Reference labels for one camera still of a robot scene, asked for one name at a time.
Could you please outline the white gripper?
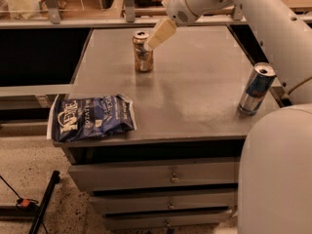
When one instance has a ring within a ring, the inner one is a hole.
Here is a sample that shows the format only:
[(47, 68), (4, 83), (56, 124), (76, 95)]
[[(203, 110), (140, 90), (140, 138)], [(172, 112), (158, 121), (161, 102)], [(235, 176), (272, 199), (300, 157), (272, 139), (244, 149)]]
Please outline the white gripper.
[(167, 0), (166, 13), (171, 19), (160, 19), (147, 37), (144, 48), (153, 51), (176, 33), (177, 25), (195, 22), (208, 10), (209, 0)]

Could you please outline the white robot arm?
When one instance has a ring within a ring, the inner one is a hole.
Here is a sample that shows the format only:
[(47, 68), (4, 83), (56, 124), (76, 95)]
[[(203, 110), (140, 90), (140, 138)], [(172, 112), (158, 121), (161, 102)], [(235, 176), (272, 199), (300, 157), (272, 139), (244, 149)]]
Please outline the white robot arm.
[(241, 10), (291, 105), (252, 127), (241, 153), (238, 234), (312, 234), (312, 29), (281, 0), (165, 0), (176, 26)]

